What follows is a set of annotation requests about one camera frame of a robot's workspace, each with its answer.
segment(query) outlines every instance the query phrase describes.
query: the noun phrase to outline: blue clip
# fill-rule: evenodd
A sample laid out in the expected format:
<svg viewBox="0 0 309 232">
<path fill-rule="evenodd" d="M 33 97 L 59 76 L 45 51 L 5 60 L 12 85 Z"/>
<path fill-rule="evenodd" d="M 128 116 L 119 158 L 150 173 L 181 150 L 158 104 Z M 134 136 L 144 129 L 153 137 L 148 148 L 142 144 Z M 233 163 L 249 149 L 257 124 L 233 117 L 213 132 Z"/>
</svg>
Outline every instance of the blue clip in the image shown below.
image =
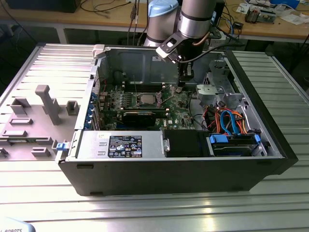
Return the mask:
<svg viewBox="0 0 309 232">
<path fill-rule="evenodd" d="M 86 121 L 91 121 L 91 117 L 89 115 L 86 116 Z"/>
<path fill-rule="evenodd" d="M 90 126 L 91 126 L 90 123 L 88 123 L 88 122 L 84 123 L 84 128 L 86 127 L 87 129 L 89 129 Z"/>
<path fill-rule="evenodd" d="M 70 143 L 66 142 L 66 143 L 58 143 L 56 146 L 56 150 L 57 151 L 68 151 L 70 148 Z"/>
<path fill-rule="evenodd" d="M 254 138 L 255 138 L 255 140 L 256 140 L 256 142 L 257 142 L 258 144 L 261 142 L 261 138 L 260 138 L 260 136 L 259 136 L 258 134 L 256 134 L 256 135 L 254 136 Z"/>
<path fill-rule="evenodd" d="M 88 110 L 87 110 L 87 114 L 88 114 L 89 116 L 93 115 L 93 112 L 91 111 L 91 109 L 88 109 Z"/>
<path fill-rule="evenodd" d="M 212 134 L 210 136 L 211 144 L 214 143 L 228 143 L 228 139 L 226 135 L 223 134 Z"/>
<path fill-rule="evenodd" d="M 95 93 L 93 93 L 93 92 L 91 93 L 90 97 L 91 97 L 91 100 L 97 99 L 97 95 Z"/>
</svg>

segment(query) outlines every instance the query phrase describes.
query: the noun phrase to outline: side panel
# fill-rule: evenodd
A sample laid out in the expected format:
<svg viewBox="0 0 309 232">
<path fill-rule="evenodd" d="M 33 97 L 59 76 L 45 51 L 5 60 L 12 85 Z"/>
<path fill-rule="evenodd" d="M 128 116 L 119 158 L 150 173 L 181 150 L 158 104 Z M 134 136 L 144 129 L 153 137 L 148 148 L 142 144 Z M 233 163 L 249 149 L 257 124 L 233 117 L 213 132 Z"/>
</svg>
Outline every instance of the side panel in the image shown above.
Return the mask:
<svg viewBox="0 0 309 232">
<path fill-rule="evenodd" d="M 234 53 L 232 51 L 227 51 L 226 55 L 231 65 L 231 68 L 233 69 L 234 76 L 236 76 L 236 78 L 241 83 L 241 87 L 248 94 L 249 99 L 247 100 L 250 101 L 251 102 L 250 105 L 255 108 L 259 117 L 263 121 L 263 124 L 265 125 L 268 133 L 270 134 L 272 140 L 274 141 L 276 147 L 278 148 L 279 152 L 284 157 L 286 157 L 285 159 L 286 162 L 284 163 L 284 165 L 282 165 L 278 170 L 276 170 L 273 173 L 273 174 L 281 174 L 288 168 L 293 166 L 298 161 L 298 158 L 296 157 L 294 151 L 286 141 L 286 138 L 283 136 L 281 130 L 279 129 L 275 120 L 269 113 L 268 109 L 264 105 L 261 97 L 256 92 L 246 72 L 242 69 L 241 65 L 236 59 Z"/>
<path fill-rule="evenodd" d="M 89 196 L 250 190 L 283 162 L 61 162 L 59 166 L 77 193 Z"/>
</svg>

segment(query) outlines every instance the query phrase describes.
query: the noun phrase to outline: aluminum workbench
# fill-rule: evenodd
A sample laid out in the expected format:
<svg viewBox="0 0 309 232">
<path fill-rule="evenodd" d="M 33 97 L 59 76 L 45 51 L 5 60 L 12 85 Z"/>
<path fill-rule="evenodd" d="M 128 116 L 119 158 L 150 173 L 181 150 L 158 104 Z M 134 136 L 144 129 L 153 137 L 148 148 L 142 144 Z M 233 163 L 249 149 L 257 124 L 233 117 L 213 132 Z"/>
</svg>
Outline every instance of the aluminum workbench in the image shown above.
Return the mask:
<svg viewBox="0 0 309 232">
<path fill-rule="evenodd" d="M 0 127 L 15 97 L 41 104 L 48 84 L 59 104 L 81 104 L 93 46 L 38 46 L 0 98 Z M 299 162 L 250 192 L 82 197 L 52 160 L 0 162 L 0 213 L 54 231 L 272 231 L 309 230 L 309 99 L 274 57 L 234 52 Z"/>
</svg>

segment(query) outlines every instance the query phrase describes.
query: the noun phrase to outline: floor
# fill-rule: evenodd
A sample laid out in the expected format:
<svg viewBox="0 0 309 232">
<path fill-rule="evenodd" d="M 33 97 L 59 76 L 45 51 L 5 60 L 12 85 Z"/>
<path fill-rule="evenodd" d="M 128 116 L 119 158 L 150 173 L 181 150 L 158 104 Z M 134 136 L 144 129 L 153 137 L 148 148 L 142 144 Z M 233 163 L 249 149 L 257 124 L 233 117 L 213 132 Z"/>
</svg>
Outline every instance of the floor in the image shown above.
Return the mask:
<svg viewBox="0 0 309 232">
<path fill-rule="evenodd" d="M 14 36 L 8 37 L 0 29 L 0 93 L 2 93 L 10 81 L 14 78 L 19 68 L 23 65 L 35 44 L 28 35 L 20 28 L 14 27 Z M 58 43 L 56 30 L 53 28 L 25 28 L 40 43 Z M 94 31 L 67 29 L 66 34 L 71 44 L 126 44 L 126 32 L 117 31 Z M 269 51 L 288 70 L 291 61 L 299 54 L 299 44 L 295 43 L 273 43 L 268 44 L 261 41 L 250 41 L 246 50 Z M 304 77 L 309 73 L 309 54 L 302 57 L 298 66 L 291 73 L 293 78 L 304 90 L 307 86 Z"/>
</svg>

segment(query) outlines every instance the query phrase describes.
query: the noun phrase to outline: gray plastic part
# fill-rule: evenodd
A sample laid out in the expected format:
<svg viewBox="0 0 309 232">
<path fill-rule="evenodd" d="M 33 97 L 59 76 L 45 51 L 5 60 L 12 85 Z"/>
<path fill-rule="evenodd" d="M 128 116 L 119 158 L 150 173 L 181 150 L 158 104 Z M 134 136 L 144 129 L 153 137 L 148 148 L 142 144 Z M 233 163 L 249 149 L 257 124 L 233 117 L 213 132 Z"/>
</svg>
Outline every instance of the gray plastic part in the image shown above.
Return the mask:
<svg viewBox="0 0 309 232">
<path fill-rule="evenodd" d="M 7 157 L 8 154 L 9 153 L 3 147 L 0 147 L 0 156 Z"/>
<path fill-rule="evenodd" d="M 11 146 L 12 144 L 7 139 L 1 139 L 0 140 L 0 145 L 1 146 Z"/>
<path fill-rule="evenodd" d="M 33 147 L 31 153 L 35 157 L 50 156 L 50 152 L 47 147 Z"/>
<path fill-rule="evenodd" d="M 61 110 L 61 107 L 59 106 L 59 104 L 58 104 L 58 102 L 57 102 L 57 99 L 56 99 L 56 98 L 52 98 L 52 100 L 53 100 L 53 105 L 54 105 L 54 107 L 57 109 L 57 112 L 59 113 L 60 110 Z M 48 112 L 46 111 L 45 106 L 42 106 L 42 108 L 43 108 L 45 114 L 47 115 Z"/>
<path fill-rule="evenodd" d="M 9 217 L 0 217 L 0 232 L 35 232 L 35 228 L 26 222 Z"/>
<path fill-rule="evenodd" d="M 36 142 L 39 145 L 52 145 L 53 144 L 53 139 L 52 139 L 52 137 L 42 138 L 42 139 L 37 139 Z"/>
<path fill-rule="evenodd" d="M 55 139 L 53 144 L 52 144 L 52 151 L 54 152 L 54 154 L 56 155 L 57 154 L 57 144 L 58 144 L 58 141 Z"/>
<path fill-rule="evenodd" d="M 45 107 L 46 112 L 48 113 L 52 123 L 54 125 L 59 125 L 61 123 L 61 120 L 58 116 L 59 111 L 59 105 L 58 103 L 54 105 L 53 100 L 49 96 L 49 86 L 48 85 L 38 85 L 35 89 L 35 94 L 38 95 Z"/>
<path fill-rule="evenodd" d="M 4 133 L 2 133 L 2 136 L 7 137 L 26 137 L 27 132 L 25 130 L 5 130 Z"/>
<path fill-rule="evenodd" d="M 12 118 L 10 120 L 11 125 L 30 125 L 33 121 L 31 118 Z"/>
<path fill-rule="evenodd" d="M 18 139 L 18 137 L 0 137 L 0 147 L 5 148 L 9 152 L 7 158 L 0 157 L 0 160 L 54 160 L 56 153 L 52 152 L 52 144 L 41 145 L 36 141 L 37 139 L 47 139 L 51 137 L 53 140 L 62 142 L 63 140 L 70 141 L 74 133 L 74 126 L 77 116 L 68 116 L 65 105 L 60 106 L 59 117 L 61 118 L 61 125 L 53 125 L 49 115 L 46 115 L 42 109 L 42 105 L 33 105 L 25 108 L 29 118 L 33 120 L 30 125 L 11 125 L 10 120 L 16 118 L 12 113 L 5 127 L 0 131 L 0 135 L 4 131 L 23 131 L 28 134 L 26 137 Z M 49 157 L 34 157 L 31 154 L 33 147 L 47 147 L 51 153 Z"/>
<path fill-rule="evenodd" d="M 69 116 L 76 116 L 79 112 L 79 106 L 77 101 L 68 101 L 66 109 Z"/>
</svg>

